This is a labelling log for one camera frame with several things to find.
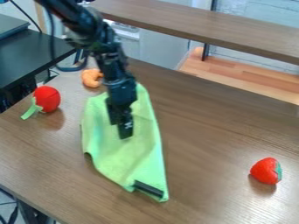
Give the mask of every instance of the strawberry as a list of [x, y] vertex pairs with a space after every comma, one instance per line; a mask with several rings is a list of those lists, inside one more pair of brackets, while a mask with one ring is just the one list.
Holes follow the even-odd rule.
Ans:
[[266, 157], [258, 161], [250, 170], [250, 174], [261, 183], [275, 185], [282, 180], [282, 168], [273, 157]]

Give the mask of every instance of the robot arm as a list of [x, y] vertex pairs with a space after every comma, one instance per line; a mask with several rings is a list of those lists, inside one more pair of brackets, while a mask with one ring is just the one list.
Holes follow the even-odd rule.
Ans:
[[58, 16], [71, 31], [66, 41], [78, 49], [86, 49], [95, 57], [104, 74], [108, 89], [106, 104], [112, 125], [117, 124], [120, 139], [133, 135], [130, 105], [137, 100], [136, 80], [127, 70], [128, 62], [114, 30], [103, 21], [97, 10], [83, 7], [74, 0], [35, 0], [48, 13]]

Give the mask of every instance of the green cloth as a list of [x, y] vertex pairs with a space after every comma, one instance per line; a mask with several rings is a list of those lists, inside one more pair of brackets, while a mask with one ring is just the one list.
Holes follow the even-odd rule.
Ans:
[[169, 194], [159, 128], [149, 94], [140, 84], [137, 96], [138, 101], [131, 106], [134, 135], [124, 140], [118, 137], [117, 126], [110, 125], [107, 93], [88, 99], [81, 123], [83, 151], [91, 155], [100, 173], [127, 191], [133, 192], [138, 180], [164, 192], [161, 199], [148, 194], [150, 197], [166, 201]]

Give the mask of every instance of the orange object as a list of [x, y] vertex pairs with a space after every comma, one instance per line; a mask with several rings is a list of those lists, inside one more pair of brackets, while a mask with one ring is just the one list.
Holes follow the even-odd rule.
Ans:
[[258, 161], [250, 170], [250, 174], [261, 183], [275, 185], [282, 180], [282, 168], [273, 157], [266, 157]]
[[89, 88], [97, 88], [100, 86], [100, 78], [103, 77], [103, 74], [99, 69], [87, 69], [82, 72], [81, 79], [85, 86]]

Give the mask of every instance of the wooden shelf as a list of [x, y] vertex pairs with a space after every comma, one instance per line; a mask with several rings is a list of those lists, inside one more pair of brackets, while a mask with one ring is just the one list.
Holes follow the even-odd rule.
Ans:
[[298, 76], [213, 56], [201, 61], [202, 51], [202, 47], [196, 48], [178, 70], [209, 81], [299, 105]]
[[299, 65], [299, 29], [156, 0], [97, 0], [103, 16], [127, 25]]

